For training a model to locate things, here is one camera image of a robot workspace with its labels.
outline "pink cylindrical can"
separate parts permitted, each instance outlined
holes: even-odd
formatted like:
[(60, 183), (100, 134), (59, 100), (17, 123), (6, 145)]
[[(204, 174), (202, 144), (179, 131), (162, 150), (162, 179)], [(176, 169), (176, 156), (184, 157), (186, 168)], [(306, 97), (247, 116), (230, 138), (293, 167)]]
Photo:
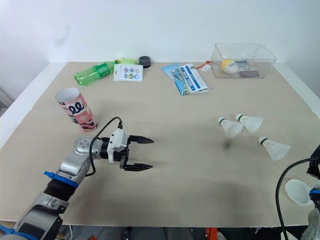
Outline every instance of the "pink cylindrical can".
[(82, 132), (91, 132), (97, 128), (97, 121), (79, 89), (61, 89), (55, 95), (55, 99)]

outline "roll of tape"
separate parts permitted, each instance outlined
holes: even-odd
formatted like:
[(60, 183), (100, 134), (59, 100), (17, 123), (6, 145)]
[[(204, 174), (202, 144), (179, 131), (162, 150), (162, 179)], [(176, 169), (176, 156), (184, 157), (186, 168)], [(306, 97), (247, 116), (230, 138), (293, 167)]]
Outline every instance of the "roll of tape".
[(143, 65), (143, 68), (146, 69), (151, 65), (151, 58), (149, 56), (139, 57), (139, 65)]

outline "white bowl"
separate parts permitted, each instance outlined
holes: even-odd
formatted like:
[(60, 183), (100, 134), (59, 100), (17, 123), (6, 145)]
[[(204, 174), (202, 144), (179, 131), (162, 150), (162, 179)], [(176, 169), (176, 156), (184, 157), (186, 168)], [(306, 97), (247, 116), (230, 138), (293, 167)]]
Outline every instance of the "white bowl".
[(311, 188), (303, 181), (291, 179), (285, 184), (284, 188), (288, 197), (296, 204), (307, 206), (313, 203), (309, 197)]

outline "yellow ball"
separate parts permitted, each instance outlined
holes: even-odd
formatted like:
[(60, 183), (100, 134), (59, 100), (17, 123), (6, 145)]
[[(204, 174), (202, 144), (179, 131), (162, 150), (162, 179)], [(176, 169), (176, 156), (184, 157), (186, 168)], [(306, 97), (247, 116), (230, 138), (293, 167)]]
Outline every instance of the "yellow ball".
[(225, 59), (221, 63), (221, 69), (226, 73), (226, 74), (235, 74), (238, 72), (238, 65), (237, 63), (232, 60), (232, 59)]

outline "paper cup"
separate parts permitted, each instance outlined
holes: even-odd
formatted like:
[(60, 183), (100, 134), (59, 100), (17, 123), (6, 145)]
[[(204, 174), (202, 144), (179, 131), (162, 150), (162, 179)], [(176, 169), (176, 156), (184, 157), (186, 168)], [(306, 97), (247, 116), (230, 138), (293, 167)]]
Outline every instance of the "paper cup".
[(306, 206), (313, 203), (309, 196), (311, 188), (303, 181), (291, 179), (285, 184), (284, 188), (288, 197), (296, 204)]
[(55, 99), (82, 132), (91, 132), (97, 128), (97, 121), (79, 89), (75, 87), (61, 89), (55, 95)]

